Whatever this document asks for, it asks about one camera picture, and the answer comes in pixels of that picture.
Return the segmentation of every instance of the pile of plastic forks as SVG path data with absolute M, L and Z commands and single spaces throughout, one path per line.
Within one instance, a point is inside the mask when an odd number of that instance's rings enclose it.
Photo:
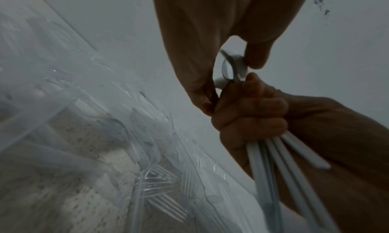
M 223 89 L 229 82 L 244 81 L 248 68 L 241 55 L 225 50 L 220 53 L 225 60 L 222 65 L 223 78 L 215 80 L 217 88 Z M 229 77 L 227 64 L 232 67 L 233 76 Z M 280 137 L 246 144 L 250 166 L 257 188 L 256 199 L 265 215 L 267 227 L 272 233 L 284 232 L 280 211 L 280 200 L 274 176 L 273 164 L 280 171 L 291 196 L 302 216 L 307 220 L 313 233 L 321 232 L 321 227 L 333 233 L 340 233 L 338 226 L 314 192 L 309 181 L 300 170 L 284 143 L 304 157 L 317 169 L 330 169 L 331 165 L 287 131 Z

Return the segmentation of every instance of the human hand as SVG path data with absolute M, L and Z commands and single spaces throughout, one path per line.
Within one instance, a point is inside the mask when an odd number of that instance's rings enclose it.
M 285 94 L 251 73 L 222 91 L 212 124 L 250 176 L 245 144 L 289 129 L 331 163 L 318 170 L 291 150 L 343 232 L 389 232 L 389 130 L 379 123 L 329 98 Z M 276 179 L 281 201 L 297 210 L 277 169 Z
M 304 1 L 154 0 L 169 59 L 193 104 L 212 115 L 218 99 L 213 66 L 229 37 L 247 42 L 246 63 L 260 69 Z

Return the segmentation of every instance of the hand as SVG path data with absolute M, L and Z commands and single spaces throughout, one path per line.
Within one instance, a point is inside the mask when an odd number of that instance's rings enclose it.
M 288 128 L 331 163 L 317 170 L 291 150 L 343 232 L 389 232 L 389 130 L 379 123 L 329 98 L 285 94 L 252 73 L 223 90 L 212 124 L 250 176 L 245 144 Z M 296 210 L 277 170 L 276 179 L 282 202 Z
M 193 104 L 212 115 L 218 99 L 213 66 L 230 36 L 247 42 L 246 63 L 260 69 L 304 1 L 154 0 L 167 53 Z

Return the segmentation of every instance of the skin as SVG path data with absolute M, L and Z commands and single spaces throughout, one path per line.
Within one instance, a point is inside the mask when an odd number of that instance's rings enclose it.
M 335 100 L 293 96 L 251 73 L 229 84 L 212 117 L 220 140 L 251 174 L 245 144 L 289 129 L 332 165 L 313 168 L 290 150 L 343 232 L 389 232 L 389 130 Z M 281 201 L 297 211 L 276 170 Z
M 247 42 L 245 60 L 260 69 L 304 1 L 154 0 L 167 54 L 193 104 L 213 114 L 218 101 L 213 67 L 229 37 Z

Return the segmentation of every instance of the white wall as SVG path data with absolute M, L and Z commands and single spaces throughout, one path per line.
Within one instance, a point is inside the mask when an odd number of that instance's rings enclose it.
M 253 188 L 175 78 L 152 0 L 46 1 L 103 55 L 136 70 L 176 123 Z M 389 126 L 388 28 L 387 0 L 307 0 L 259 75 L 288 93 L 332 97 Z M 233 38 L 227 47 L 243 52 L 244 43 Z

